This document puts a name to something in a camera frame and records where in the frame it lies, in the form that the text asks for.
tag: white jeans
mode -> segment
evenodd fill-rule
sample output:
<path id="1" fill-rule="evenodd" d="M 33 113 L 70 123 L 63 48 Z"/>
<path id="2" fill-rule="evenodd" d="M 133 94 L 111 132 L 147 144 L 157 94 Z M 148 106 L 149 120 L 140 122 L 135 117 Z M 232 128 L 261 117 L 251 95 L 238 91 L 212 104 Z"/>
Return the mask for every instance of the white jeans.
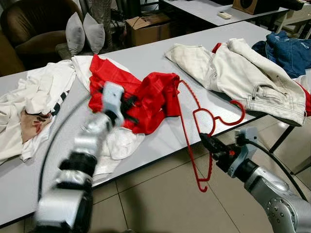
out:
<path id="1" fill-rule="evenodd" d="M 203 87 L 225 92 L 246 110 L 265 112 L 295 126 L 304 122 L 304 91 L 281 67 L 252 50 L 244 39 L 222 43 L 216 54 L 202 46 L 175 44 L 165 55 Z"/>

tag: blue jeans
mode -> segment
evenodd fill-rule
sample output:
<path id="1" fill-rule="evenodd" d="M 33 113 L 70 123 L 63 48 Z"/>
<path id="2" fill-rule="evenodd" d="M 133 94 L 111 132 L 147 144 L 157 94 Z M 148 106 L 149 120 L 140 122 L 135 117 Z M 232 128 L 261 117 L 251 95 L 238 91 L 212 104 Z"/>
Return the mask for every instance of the blue jeans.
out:
<path id="1" fill-rule="evenodd" d="M 267 41 L 257 42 L 252 49 L 278 64 L 292 79 L 311 68 L 311 40 L 288 38 L 285 31 L 267 35 Z"/>

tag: tiled floor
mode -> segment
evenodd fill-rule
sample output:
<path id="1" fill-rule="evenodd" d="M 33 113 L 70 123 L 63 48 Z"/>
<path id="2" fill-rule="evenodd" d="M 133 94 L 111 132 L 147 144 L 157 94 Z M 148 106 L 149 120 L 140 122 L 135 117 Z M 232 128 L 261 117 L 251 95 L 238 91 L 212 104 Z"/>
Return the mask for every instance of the tiled floor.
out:
<path id="1" fill-rule="evenodd" d="M 261 144 L 271 147 L 286 125 L 266 116 L 250 124 L 259 129 Z M 219 137 L 234 141 L 234 133 Z M 311 156 L 311 120 L 296 128 L 276 156 L 290 169 Z M 196 165 L 206 173 L 206 151 L 195 145 Z M 282 171 L 261 151 L 253 160 L 284 178 Z M 295 180 L 311 201 L 311 169 Z M 243 184 L 213 166 L 208 191 L 201 193 L 195 182 L 186 150 L 151 166 L 121 177 L 94 191 L 94 208 L 90 232 L 120 233 L 133 229 L 140 233 L 272 233 L 260 205 L 244 190 Z M 32 218 L 0 229 L 0 233 L 27 233 Z"/>

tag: gray table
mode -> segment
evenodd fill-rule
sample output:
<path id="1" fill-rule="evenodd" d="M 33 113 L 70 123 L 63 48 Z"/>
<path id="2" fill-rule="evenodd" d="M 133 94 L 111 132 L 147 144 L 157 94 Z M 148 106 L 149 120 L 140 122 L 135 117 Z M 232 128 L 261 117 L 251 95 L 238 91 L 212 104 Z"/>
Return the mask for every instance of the gray table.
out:
<path id="1" fill-rule="evenodd" d="M 228 103 L 226 95 L 207 91 L 175 64 L 166 59 L 163 56 L 163 53 L 174 43 L 186 45 L 201 44 L 208 50 L 211 50 L 217 42 L 225 42 L 233 37 L 243 37 L 250 45 L 253 45 L 259 40 L 264 40 L 267 34 L 269 34 L 269 31 L 263 28 L 247 22 L 239 22 L 148 45 L 108 53 L 106 56 L 129 68 L 139 79 L 143 79 L 153 71 L 167 73 L 175 72 L 181 79 L 187 81 L 196 93 L 203 107 L 208 108 L 215 116 L 222 116 L 227 121 L 234 121 L 239 118 L 240 111 L 237 107 Z M 0 78 L 0 95 L 15 89 L 17 87 L 18 79 L 25 77 L 26 72 L 22 72 Z M 185 89 L 182 88 L 181 90 L 182 93 L 180 94 L 180 99 L 184 111 L 185 123 L 188 129 L 190 142 L 194 144 L 200 140 L 190 114 L 190 111 L 191 109 L 194 109 L 195 104 L 193 101 L 189 101 L 189 94 L 184 91 Z M 52 127 L 52 133 L 54 133 L 57 127 L 59 127 L 61 121 L 67 117 L 67 114 L 72 109 L 73 105 L 79 102 L 86 94 L 87 91 L 78 79 L 76 79 L 69 95 L 62 104 L 61 111 Z M 91 112 L 87 107 L 87 103 L 85 103 L 63 127 L 60 136 L 55 141 L 56 146 L 52 148 L 47 160 L 46 170 L 44 172 L 44 191 L 50 187 L 52 180 L 58 171 L 57 166 L 60 161 L 69 154 L 74 136 L 77 135 L 80 126 L 90 114 Z M 247 123 L 262 115 L 263 114 L 246 115 L 243 123 Z M 203 122 L 202 125 L 204 128 L 208 129 L 210 128 L 210 121 L 207 120 Z M 217 122 L 215 133 L 221 134 L 230 129 L 233 128 Z M 43 143 L 36 153 L 35 158 L 32 160 L 23 163 L 19 158 L 14 158 L 0 166 L 0 225 L 35 211 L 39 172 L 48 144 L 49 141 Z M 124 159 L 114 173 L 106 179 L 97 177 L 94 185 L 101 185 L 122 174 L 168 156 L 185 146 L 186 141 L 180 118 L 167 118 L 153 134 L 146 136 L 145 140 L 134 154 Z"/>
<path id="2" fill-rule="evenodd" d="M 186 1 L 186 0 L 162 0 L 174 7 L 177 7 L 185 12 L 188 12 L 194 16 L 197 16 L 207 22 L 210 22 L 216 26 L 222 26 L 230 23 L 236 23 L 240 21 L 244 21 L 251 18 L 256 18 L 259 16 L 270 15 L 273 13 L 287 11 L 288 9 L 280 7 L 277 11 L 266 12 L 257 15 L 251 15 L 245 13 L 243 11 L 236 10 L 232 8 L 232 5 L 222 6 L 213 1 L 209 0 L 193 0 L 193 1 Z M 228 14 L 232 15 L 230 19 L 223 19 L 217 15 L 218 12 L 224 11 Z"/>

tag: leather chair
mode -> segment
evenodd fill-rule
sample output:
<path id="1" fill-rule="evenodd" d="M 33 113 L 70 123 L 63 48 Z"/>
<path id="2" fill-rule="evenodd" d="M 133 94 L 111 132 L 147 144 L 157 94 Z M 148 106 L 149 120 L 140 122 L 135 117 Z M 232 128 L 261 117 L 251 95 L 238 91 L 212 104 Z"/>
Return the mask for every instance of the leather chair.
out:
<path id="1" fill-rule="evenodd" d="M 61 60 L 55 46 L 66 43 L 74 12 L 82 17 L 72 0 L 20 0 L 4 10 L 0 24 L 26 69 L 33 69 Z"/>

